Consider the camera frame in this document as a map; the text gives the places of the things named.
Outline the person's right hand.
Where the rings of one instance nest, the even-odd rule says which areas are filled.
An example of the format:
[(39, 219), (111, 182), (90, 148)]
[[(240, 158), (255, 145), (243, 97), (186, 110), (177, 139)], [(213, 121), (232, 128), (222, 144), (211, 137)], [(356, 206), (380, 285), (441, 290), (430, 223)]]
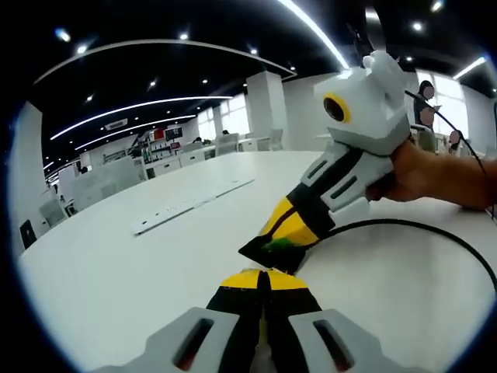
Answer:
[(435, 154), (404, 141), (391, 155), (393, 170), (367, 188), (368, 200), (407, 202), (426, 195), (429, 168)]

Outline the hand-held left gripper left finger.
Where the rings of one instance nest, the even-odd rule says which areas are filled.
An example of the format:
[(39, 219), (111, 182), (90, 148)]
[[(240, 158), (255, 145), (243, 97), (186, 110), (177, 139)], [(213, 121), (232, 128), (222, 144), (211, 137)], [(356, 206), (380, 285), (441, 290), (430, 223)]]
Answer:
[(224, 280), (205, 308), (193, 307), (147, 338), (144, 353), (98, 372), (249, 372), (259, 342), (261, 270)]

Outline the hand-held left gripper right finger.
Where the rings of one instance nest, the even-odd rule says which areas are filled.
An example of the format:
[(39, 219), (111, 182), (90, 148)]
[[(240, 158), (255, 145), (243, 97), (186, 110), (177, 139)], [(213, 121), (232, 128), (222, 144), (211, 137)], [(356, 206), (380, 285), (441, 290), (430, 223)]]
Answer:
[(378, 338), (321, 309), (300, 279), (270, 271), (267, 336), (277, 372), (421, 372), (386, 357)]

